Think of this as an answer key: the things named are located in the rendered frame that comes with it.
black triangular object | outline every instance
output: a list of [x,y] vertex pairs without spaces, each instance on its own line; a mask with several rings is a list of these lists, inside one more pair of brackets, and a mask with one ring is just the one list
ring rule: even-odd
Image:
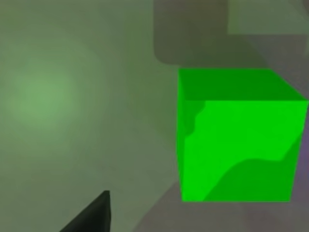
[[110,230],[111,197],[109,191],[104,191],[60,232],[110,232]]

green cube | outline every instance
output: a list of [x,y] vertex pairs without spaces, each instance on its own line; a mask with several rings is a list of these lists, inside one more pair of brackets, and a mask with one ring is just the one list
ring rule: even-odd
[[308,101],[270,69],[180,69],[186,202],[288,202]]

cube's side face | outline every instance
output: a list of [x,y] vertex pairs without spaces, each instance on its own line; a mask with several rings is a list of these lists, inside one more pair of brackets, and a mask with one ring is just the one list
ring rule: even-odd
[[289,201],[308,102],[195,101],[179,82],[183,201]]

cube's top face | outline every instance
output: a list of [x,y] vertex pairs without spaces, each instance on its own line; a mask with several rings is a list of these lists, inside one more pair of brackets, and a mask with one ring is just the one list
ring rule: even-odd
[[270,69],[180,69],[188,101],[306,101]]

cube's front face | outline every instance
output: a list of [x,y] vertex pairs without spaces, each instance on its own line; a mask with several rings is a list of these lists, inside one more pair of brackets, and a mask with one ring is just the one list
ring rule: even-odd
[[273,71],[252,69],[182,69],[178,93],[183,201],[290,200],[302,96]]

